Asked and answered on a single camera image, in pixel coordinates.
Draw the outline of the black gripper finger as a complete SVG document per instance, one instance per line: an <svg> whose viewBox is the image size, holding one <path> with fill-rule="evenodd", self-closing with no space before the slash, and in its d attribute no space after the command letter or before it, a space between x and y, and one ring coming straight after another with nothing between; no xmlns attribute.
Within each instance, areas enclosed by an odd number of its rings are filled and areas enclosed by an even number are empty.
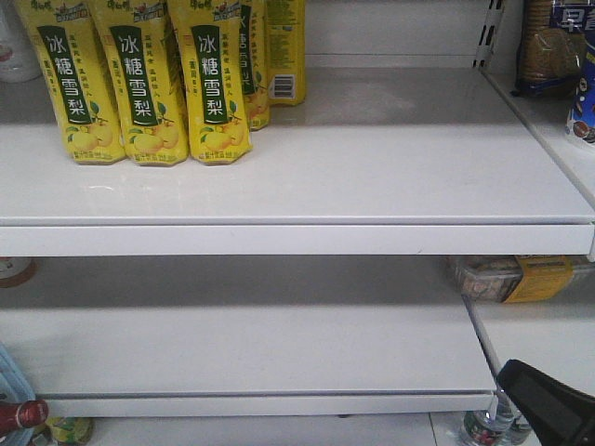
<svg viewBox="0 0 595 446"><path fill-rule="evenodd" d="M520 410L540 443L592 445L594 398L516 359L505 363L496 382Z"/></svg>

